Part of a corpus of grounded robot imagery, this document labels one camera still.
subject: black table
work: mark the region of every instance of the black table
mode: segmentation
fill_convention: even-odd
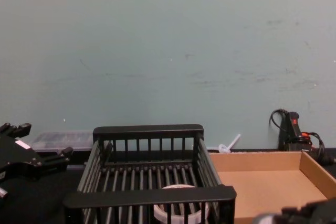
[[[336,149],[328,152],[336,156]],[[336,165],[325,167],[336,178]],[[63,173],[43,177],[38,181],[11,179],[1,187],[10,193],[0,209],[1,224],[62,224],[64,214],[62,200],[75,191],[82,170],[68,170]]]

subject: light green wall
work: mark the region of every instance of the light green wall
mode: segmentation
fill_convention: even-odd
[[[335,3],[0,0],[0,122],[200,123],[208,146],[271,148],[284,107],[336,147]]]

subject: black cable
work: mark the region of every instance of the black cable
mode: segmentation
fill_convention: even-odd
[[[318,156],[317,156],[317,160],[320,161],[323,158],[325,150],[326,150],[325,146],[324,146],[324,142],[322,141],[319,134],[317,134],[316,132],[308,132],[308,134],[311,135],[311,136],[314,136],[319,141],[319,153],[318,153]]]
[[[277,110],[274,110],[274,111],[272,112],[271,116],[269,117],[269,123],[272,121],[272,123],[273,123],[276,127],[278,127],[281,131],[288,133],[285,129],[281,128],[280,125],[277,124],[277,123],[274,121],[273,116],[274,116],[274,114],[276,114],[276,113],[279,113],[279,114],[281,114],[281,116],[284,116],[284,115],[286,115],[286,114],[288,113],[288,111],[287,111],[287,110],[284,110],[284,109],[277,109]]]

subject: brown cardboard box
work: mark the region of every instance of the brown cardboard box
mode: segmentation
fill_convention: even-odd
[[[216,153],[211,159],[222,183],[237,192],[235,224],[336,197],[336,180],[305,152]]]

